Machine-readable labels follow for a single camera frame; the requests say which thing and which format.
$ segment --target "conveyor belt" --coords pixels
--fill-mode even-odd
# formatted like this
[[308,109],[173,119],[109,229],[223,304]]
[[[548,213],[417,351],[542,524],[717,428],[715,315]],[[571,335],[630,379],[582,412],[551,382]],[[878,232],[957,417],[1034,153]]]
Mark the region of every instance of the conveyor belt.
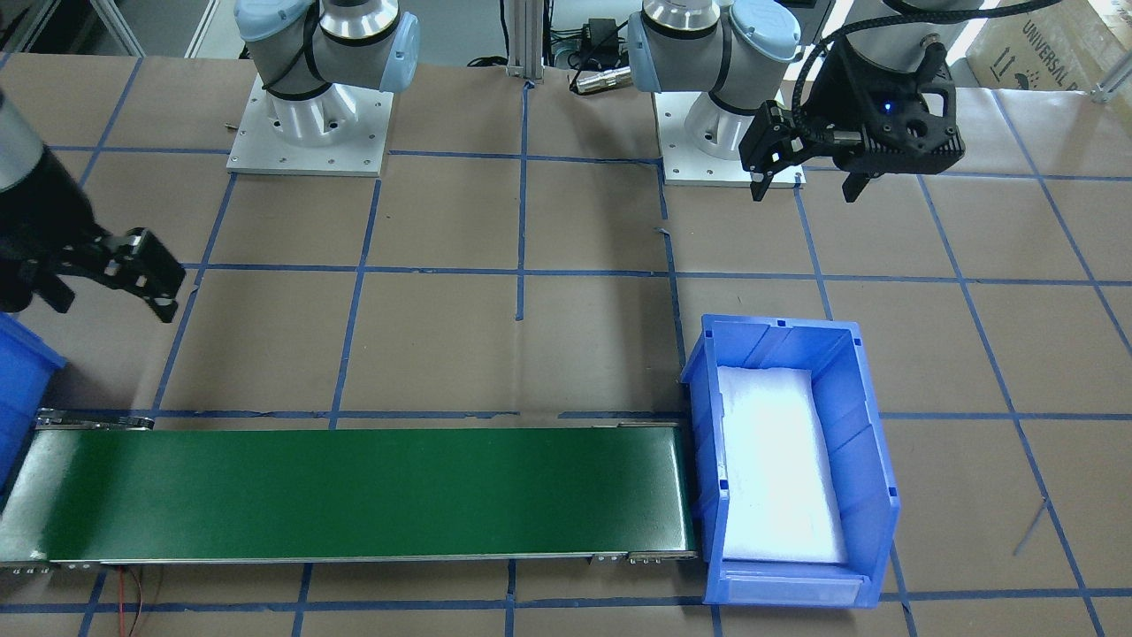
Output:
[[41,431],[0,562],[695,550],[676,428]]

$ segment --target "blue container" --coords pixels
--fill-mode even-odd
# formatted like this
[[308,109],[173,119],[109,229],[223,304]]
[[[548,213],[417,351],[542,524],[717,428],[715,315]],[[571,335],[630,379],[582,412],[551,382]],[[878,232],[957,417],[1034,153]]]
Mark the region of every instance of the blue container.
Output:
[[8,479],[51,375],[67,362],[0,313],[0,485]]
[[[830,455],[848,562],[723,559],[728,463],[719,368],[809,370]],[[680,380],[692,390],[707,604],[874,608],[897,530],[900,498],[856,324],[757,316],[703,316],[703,334]]]

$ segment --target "metal leg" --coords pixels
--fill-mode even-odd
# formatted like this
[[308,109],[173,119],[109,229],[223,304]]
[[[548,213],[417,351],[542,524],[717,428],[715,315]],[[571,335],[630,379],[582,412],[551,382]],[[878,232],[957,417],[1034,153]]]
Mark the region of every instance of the metal leg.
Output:
[[511,0],[507,74],[542,81],[542,0]]
[[142,44],[138,38],[130,31],[128,24],[126,24],[126,18],[122,17],[122,12],[118,9],[118,5],[114,0],[91,0],[91,7],[94,11],[98,14],[102,18],[102,24],[106,25],[106,29],[110,35],[122,45],[122,49],[130,55],[135,58],[144,58],[145,51],[142,50]]
[[1121,61],[1116,62],[1116,66],[1092,87],[1092,91],[1089,92],[1092,95],[1092,101],[1098,104],[1107,104],[1129,77],[1132,77],[1132,50],[1124,53]]

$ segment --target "metal base plate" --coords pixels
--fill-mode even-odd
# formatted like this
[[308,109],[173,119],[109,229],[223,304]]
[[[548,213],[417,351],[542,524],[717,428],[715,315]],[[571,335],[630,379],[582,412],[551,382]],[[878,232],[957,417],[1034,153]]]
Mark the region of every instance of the metal base plate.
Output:
[[[743,169],[740,162],[704,153],[684,130],[684,120],[698,96],[698,93],[653,94],[657,135],[660,137],[660,153],[664,157],[664,182],[671,186],[748,187],[751,173]],[[796,182],[806,182],[801,166],[775,174],[771,188],[792,188]]]
[[228,169],[254,174],[379,177],[393,93],[355,86],[350,87],[350,93],[358,101],[359,121],[353,135],[333,146],[292,146],[273,129],[263,80],[257,76],[228,157]]

